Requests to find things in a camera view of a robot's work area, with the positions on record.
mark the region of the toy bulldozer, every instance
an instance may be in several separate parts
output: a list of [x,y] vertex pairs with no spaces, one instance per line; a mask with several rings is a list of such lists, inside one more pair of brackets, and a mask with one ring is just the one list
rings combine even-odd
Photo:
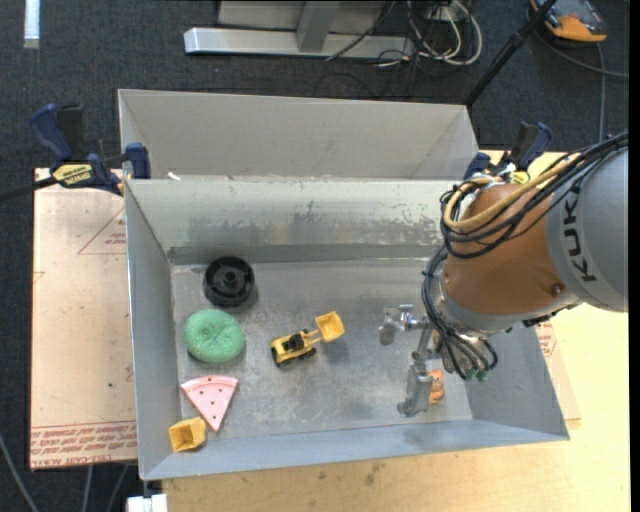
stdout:
[[271,342],[271,355],[278,367],[285,366],[294,359],[308,359],[316,353],[316,348],[312,345],[319,341],[328,343],[344,334],[342,320],[335,311],[316,317],[316,325],[318,329],[314,331],[302,329]]

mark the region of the blue clamp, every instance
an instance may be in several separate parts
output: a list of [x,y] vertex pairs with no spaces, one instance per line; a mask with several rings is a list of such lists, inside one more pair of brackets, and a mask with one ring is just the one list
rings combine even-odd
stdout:
[[546,125],[522,122],[509,160],[516,165],[517,170],[526,171],[531,162],[549,148],[552,140],[553,134]]
[[[76,116],[74,117],[74,121],[79,122],[81,120],[80,116],[83,107],[75,108]],[[70,138],[65,136],[65,131],[61,129],[60,123],[58,122],[58,114],[56,105],[49,103],[40,108],[29,120],[31,131],[38,142],[49,148],[55,155],[56,162],[50,168],[52,174],[61,165],[75,162],[76,159],[74,156],[81,151],[80,146],[82,145],[77,140],[70,142]],[[79,138],[78,133],[81,133],[81,127],[70,125],[66,127],[68,130],[74,132],[70,134],[72,139]],[[120,187],[118,187],[121,180],[111,172],[109,166],[111,164],[121,164],[125,161],[131,162],[134,178],[148,179],[151,177],[151,166],[147,150],[142,144],[137,142],[129,144],[125,152],[116,157],[103,160],[96,153],[89,153],[83,160],[86,160],[86,163],[91,165],[92,172],[90,173],[91,176],[89,179],[78,183],[79,187],[97,188],[121,195]]]
[[464,180],[470,179],[474,174],[484,173],[489,167],[489,162],[491,162],[491,157],[486,153],[478,153],[471,163],[469,167],[467,167],[466,172],[464,173]]

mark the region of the pink triangular sponge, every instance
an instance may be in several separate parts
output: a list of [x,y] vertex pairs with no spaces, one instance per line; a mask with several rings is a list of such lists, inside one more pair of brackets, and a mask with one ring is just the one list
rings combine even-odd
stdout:
[[224,375],[205,375],[185,382],[180,387],[204,420],[214,430],[220,429],[238,379]]

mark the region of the metal stand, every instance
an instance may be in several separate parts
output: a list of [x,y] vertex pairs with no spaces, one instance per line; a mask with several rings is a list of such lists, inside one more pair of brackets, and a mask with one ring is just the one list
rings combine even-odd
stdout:
[[378,327],[378,337],[382,345],[393,343],[395,335],[399,331],[421,329],[418,346],[411,353],[405,399],[397,405],[398,412],[406,417],[427,411],[433,384],[433,377],[428,374],[427,360],[437,359],[431,324],[426,317],[414,318],[412,311],[412,304],[388,306],[385,309],[384,321]]
[[[247,30],[237,28],[192,28],[185,32],[187,54],[253,54],[301,57],[330,57],[352,44],[358,35],[329,33],[340,13],[341,2],[305,2],[295,31]],[[405,37],[367,36],[344,57],[375,59],[384,54],[398,58],[410,53]]]

